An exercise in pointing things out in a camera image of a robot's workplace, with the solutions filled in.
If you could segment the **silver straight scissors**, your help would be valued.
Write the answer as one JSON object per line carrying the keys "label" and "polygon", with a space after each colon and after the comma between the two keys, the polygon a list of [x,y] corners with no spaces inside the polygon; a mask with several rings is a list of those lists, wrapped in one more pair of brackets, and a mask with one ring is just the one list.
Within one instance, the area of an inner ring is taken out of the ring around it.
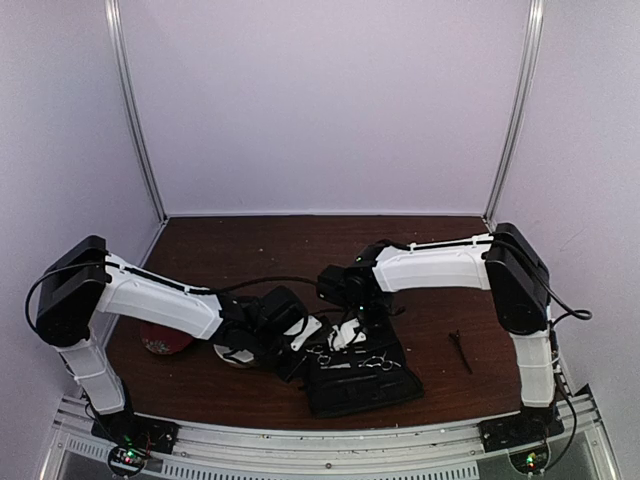
{"label": "silver straight scissors", "polygon": [[389,372],[399,369],[402,365],[392,359],[387,359],[385,355],[374,355],[357,364],[358,368],[379,369],[383,372]]}

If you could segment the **silver thinning scissors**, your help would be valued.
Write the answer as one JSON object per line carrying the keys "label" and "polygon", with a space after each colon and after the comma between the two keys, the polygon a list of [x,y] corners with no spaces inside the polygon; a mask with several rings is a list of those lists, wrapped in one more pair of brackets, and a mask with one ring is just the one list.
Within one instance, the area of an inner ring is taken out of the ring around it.
{"label": "silver thinning scissors", "polygon": [[338,370],[348,369],[351,367],[350,362],[336,363],[333,361],[331,353],[323,346],[316,345],[306,350],[307,353],[316,357],[316,362],[321,369],[324,370]]}

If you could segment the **black zip tool case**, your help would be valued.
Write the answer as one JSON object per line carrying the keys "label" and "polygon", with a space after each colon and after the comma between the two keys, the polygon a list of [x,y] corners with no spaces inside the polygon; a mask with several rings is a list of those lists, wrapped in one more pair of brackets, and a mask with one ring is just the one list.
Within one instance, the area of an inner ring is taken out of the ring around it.
{"label": "black zip tool case", "polygon": [[[385,355],[402,367],[389,372],[358,368],[360,361],[374,355]],[[316,360],[303,374],[302,390],[306,393],[311,414],[316,418],[336,418],[373,411],[424,396],[421,380],[409,369],[401,345],[377,352],[357,347],[333,355],[336,363],[350,362],[348,369],[324,370]]]}

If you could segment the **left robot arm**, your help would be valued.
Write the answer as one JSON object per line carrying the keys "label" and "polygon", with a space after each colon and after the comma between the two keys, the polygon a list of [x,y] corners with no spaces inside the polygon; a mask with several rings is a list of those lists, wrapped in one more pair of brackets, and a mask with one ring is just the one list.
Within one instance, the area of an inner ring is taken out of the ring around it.
{"label": "left robot arm", "polygon": [[180,283],[110,253],[104,238],[90,235],[51,265],[29,292],[31,329],[54,347],[106,429],[123,444],[137,442],[144,424],[129,409],[123,381],[91,331],[97,312],[127,316],[210,341],[231,365],[278,368],[299,353],[321,327],[285,287],[263,297],[237,297]]}

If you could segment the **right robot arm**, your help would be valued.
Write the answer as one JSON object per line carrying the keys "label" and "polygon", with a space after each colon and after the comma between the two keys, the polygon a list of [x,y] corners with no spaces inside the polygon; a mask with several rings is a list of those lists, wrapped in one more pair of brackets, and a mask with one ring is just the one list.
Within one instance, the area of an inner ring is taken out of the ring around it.
{"label": "right robot arm", "polygon": [[501,327],[512,339],[521,382],[521,408],[512,430],[535,440],[551,424],[555,403],[549,271],[511,223],[469,238],[401,244],[379,240],[347,267],[330,265],[317,277],[319,298],[365,313],[387,306],[392,294],[430,288],[488,291]]}

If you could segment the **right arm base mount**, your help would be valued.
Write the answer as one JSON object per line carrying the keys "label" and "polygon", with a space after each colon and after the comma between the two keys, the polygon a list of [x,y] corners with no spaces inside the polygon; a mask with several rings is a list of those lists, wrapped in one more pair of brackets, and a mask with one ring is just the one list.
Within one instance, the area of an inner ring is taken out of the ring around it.
{"label": "right arm base mount", "polygon": [[569,447],[552,453],[549,440],[565,431],[555,400],[541,408],[522,404],[519,412],[481,421],[478,429],[486,453],[507,450],[511,466],[529,477],[548,472]]}

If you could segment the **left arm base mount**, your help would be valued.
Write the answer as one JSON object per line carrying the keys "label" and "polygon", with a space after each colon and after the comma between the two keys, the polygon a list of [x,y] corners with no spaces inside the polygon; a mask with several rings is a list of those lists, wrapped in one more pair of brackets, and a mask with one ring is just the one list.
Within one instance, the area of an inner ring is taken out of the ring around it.
{"label": "left arm base mount", "polygon": [[174,422],[139,416],[127,408],[102,415],[90,403],[85,413],[92,421],[91,434],[112,444],[106,464],[117,479],[140,474],[154,454],[173,452],[179,432]]}

